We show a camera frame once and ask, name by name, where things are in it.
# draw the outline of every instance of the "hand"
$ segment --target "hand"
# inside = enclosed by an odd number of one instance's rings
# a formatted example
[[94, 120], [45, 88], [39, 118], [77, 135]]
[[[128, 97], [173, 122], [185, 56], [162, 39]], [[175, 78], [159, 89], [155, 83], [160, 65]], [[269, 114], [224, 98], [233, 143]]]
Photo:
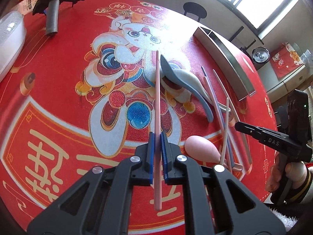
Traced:
[[[265, 190], [268, 192], [276, 191], [279, 188], [279, 181], [281, 180], [282, 173], [278, 169], [279, 165], [279, 152], [275, 154], [275, 164], [270, 168], [271, 175], [266, 182]], [[306, 180], [307, 169], [303, 162], [288, 163], [285, 168], [286, 177], [293, 181], [292, 188], [297, 189]]]

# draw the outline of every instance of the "gold chinese character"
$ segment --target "gold chinese character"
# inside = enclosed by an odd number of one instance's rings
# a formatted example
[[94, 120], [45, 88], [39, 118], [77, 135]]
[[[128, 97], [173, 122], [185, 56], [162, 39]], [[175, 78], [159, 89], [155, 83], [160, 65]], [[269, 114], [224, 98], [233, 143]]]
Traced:
[[[177, 197], [180, 196], [180, 192], [177, 192], [175, 193], [175, 190], [176, 190], [176, 185], [173, 185], [168, 196], [165, 196], [165, 197], [162, 197], [162, 202], [167, 202], [167, 201], [170, 201], [170, 200], [173, 200]], [[164, 211], [160, 211], [160, 212], [157, 212], [157, 216], [158, 217], [161, 217], [161, 216], [164, 216], [164, 215], [168, 215], [172, 212], [175, 212], [177, 210], [177, 207], [173, 207], [173, 208], [170, 208], [170, 209], [167, 209], [167, 210], [164, 210]]]
[[95, 13], [105, 13], [111, 11], [111, 8], [98, 8]]
[[[96, 157], [92, 155], [76, 155], [76, 159], [79, 161], [86, 161], [86, 162], [92, 162], [100, 165], [107, 165], [111, 167], [115, 167], [119, 164], [119, 162], [110, 160], [110, 159], [105, 159], [101, 157]], [[88, 171], [85, 169], [77, 169], [76, 170], [77, 174], [79, 175], [85, 175]]]
[[[50, 173], [50, 177], [55, 183], [63, 184], [63, 180], [58, 178], [56, 176], [56, 173], [61, 169], [63, 158], [69, 159], [69, 155], [61, 147], [59, 147], [57, 144], [55, 144], [53, 141], [51, 141], [50, 139], [48, 139], [41, 133], [33, 129], [31, 129], [29, 132], [31, 135], [34, 135], [35, 137], [40, 139], [41, 142], [39, 142], [38, 146], [36, 146], [32, 142], [28, 141], [28, 146], [36, 152], [36, 156], [32, 154], [28, 154], [28, 159], [35, 163], [35, 168], [33, 171], [28, 166], [25, 166], [25, 170], [35, 179], [32, 181], [28, 177], [26, 177], [25, 180], [28, 184], [32, 186], [32, 189], [34, 192], [37, 192], [37, 191], [41, 192], [42, 194], [46, 195], [49, 198], [49, 200], [52, 202], [53, 200], [57, 199], [57, 196], [51, 193], [49, 188], [46, 187], [45, 189], [43, 189], [45, 185], [51, 185], [51, 181], [48, 178], [49, 177], [48, 167], [40, 159], [40, 157], [43, 156], [53, 161], [55, 159], [55, 156], [43, 150], [43, 142], [58, 152], [57, 164], [51, 170], [51, 173]], [[39, 166], [43, 169], [43, 176], [38, 174]], [[59, 192], [59, 187], [56, 184], [52, 185], [52, 189], [55, 193]]]
[[137, 11], [137, 12], [139, 12], [139, 13], [143, 13], [143, 12], [145, 12], [145, 10], [144, 10], [144, 9], [142, 9], [142, 8], [137, 8], [137, 9], [135, 9], [135, 11]]
[[157, 13], [157, 12], [154, 14], [154, 16], [155, 16], [156, 18], [160, 18], [160, 19], [164, 19], [164, 18], [165, 18], [162, 14]]
[[115, 4], [113, 7], [114, 7], [114, 8], [123, 9], [123, 8], [125, 8], [126, 6], [125, 6], [124, 4]]

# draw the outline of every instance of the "white chopstick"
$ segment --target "white chopstick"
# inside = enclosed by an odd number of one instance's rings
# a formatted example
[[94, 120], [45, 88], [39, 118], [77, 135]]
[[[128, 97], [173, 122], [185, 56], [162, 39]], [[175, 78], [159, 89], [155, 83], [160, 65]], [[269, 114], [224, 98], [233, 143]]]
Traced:
[[[230, 97], [229, 97], [228, 92], [227, 92], [226, 89], [225, 89], [225, 86], [223, 85], [223, 83], [222, 83], [220, 77], [217, 75], [217, 73], [216, 73], [215, 70], [213, 70], [213, 73], [214, 73], [216, 79], [218, 80], [218, 82], [219, 82], [219, 84], [220, 84], [220, 86], [221, 86], [221, 88], [222, 88], [222, 90], [223, 90], [225, 96], [226, 96], [227, 98], [229, 98], [230, 108], [231, 108], [231, 111], [233, 112], [233, 114], [234, 114], [234, 116], [235, 116], [236, 122], [240, 122], [239, 116], [238, 116], [238, 114], [237, 114], [237, 112], [236, 112], [236, 109], [235, 109], [235, 107], [234, 107], [233, 102], [231, 101], [231, 99], [230, 99]], [[249, 149], [249, 146], [248, 146], [248, 143], [247, 143], [246, 136], [245, 136], [243, 133], [240, 133], [240, 135], [241, 135], [242, 141], [243, 141], [244, 146], [245, 146], [246, 155], [247, 155], [247, 157], [248, 157], [249, 167], [248, 167], [247, 165], [246, 165], [246, 167], [245, 167], [246, 171], [248, 172], [248, 171], [251, 169], [252, 157], [251, 157], [251, 153], [250, 153], [250, 149]]]
[[[226, 110], [229, 108], [229, 98], [226, 98]], [[228, 122], [229, 122], [229, 112], [226, 112], [225, 118], [225, 128], [224, 128], [224, 137], [223, 137], [223, 148], [221, 154], [220, 164], [223, 165], [225, 162], [225, 154], [226, 154], [226, 147], [227, 147], [227, 137], [228, 137]]]

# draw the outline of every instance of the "blue ball print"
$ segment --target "blue ball print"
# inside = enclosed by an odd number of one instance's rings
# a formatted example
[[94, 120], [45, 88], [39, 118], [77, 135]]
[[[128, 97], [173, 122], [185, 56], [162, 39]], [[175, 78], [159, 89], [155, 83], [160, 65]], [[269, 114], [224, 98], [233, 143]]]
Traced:
[[127, 119], [132, 127], [140, 130], [150, 123], [151, 111], [146, 104], [137, 101], [128, 107]]

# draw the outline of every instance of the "pink chopstick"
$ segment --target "pink chopstick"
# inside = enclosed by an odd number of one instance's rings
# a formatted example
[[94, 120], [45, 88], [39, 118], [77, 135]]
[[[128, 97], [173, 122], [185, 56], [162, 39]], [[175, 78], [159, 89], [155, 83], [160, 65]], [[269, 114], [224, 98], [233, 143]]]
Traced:
[[161, 180], [161, 108], [160, 108], [160, 64], [159, 51], [156, 51], [156, 94], [154, 104], [154, 209], [160, 211], [162, 209], [162, 180]]

